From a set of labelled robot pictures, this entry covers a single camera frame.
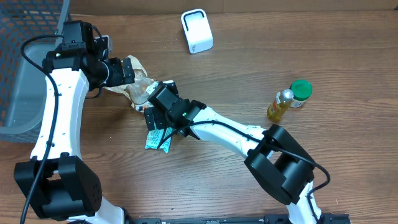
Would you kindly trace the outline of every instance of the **yellow liquid bottle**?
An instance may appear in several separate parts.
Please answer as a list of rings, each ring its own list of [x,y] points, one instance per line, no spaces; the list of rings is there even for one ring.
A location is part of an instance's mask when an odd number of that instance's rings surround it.
[[[273,122],[279,122],[282,115],[292,104],[294,94],[290,89],[280,91],[276,94],[274,101],[269,105],[267,117]]]

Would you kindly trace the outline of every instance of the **silver bottle cap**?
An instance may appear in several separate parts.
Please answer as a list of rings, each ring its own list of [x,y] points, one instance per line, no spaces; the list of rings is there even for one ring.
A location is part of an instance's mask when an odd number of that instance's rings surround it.
[[[289,102],[290,100],[292,100],[293,96],[294,96],[294,94],[291,89],[286,89],[282,92],[282,99],[286,102]]]

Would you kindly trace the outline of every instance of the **teal packet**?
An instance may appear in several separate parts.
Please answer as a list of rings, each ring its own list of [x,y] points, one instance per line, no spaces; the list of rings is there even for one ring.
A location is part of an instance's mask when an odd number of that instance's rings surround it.
[[[160,143],[160,140],[162,138],[164,131],[166,132],[166,134],[164,135],[166,137],[169,134],[171,134],[173,129],[172,128],[156,129],[156,126],[155,126],[154,130],[149,131],[148,135],[147,135],[147,142],[145,145],[145,149],[157,149],[157,146]],[[163,149],[164,152],[168,153],[169,149],[170,149],[171,142],[172,142],[172,138],[168,138],[168,140],[166,140],[166,142],[164,142],[159,147],[159,149]]]

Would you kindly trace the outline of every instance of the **jar with green lid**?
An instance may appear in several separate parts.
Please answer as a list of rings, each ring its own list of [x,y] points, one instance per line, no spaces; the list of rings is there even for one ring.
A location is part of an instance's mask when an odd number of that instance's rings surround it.
[[[312,94],[312,85],[306,80],[294,81],[290,89],[294,94],[292,104],[290,105],[291,108],[301,107]]]

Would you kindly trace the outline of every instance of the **wood grain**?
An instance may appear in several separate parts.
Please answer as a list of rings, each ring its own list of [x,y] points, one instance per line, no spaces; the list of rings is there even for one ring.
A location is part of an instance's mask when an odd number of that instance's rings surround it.
[[[398,215],[398,14],[394,11],[209,15],[214,47],[190,55],[179,16],[79,17],[136,56],[152,78],[176,81],[180,95],[223,116],[265,128],[280,89],[305,78],[314,87],[283,125],[331,174],[316,193],[325,212],[352,223],[396,223]],[[130,102],[108,91],[83,109],[81,152],[106,198],[134,217],[253,217],[287,213],[243,159],[216,144],[175,137],[172,150],[145,150],[146,125]],[[33,144],[2,142],[0,223],[17,223],[24,196],[16,162]],[[315,171],[315,183],[324,176]],[[38,221],[30,211],[28,223]]]
[[[398,0],[71,0],[72,14],[120,16],[207,13],[393,10]]]

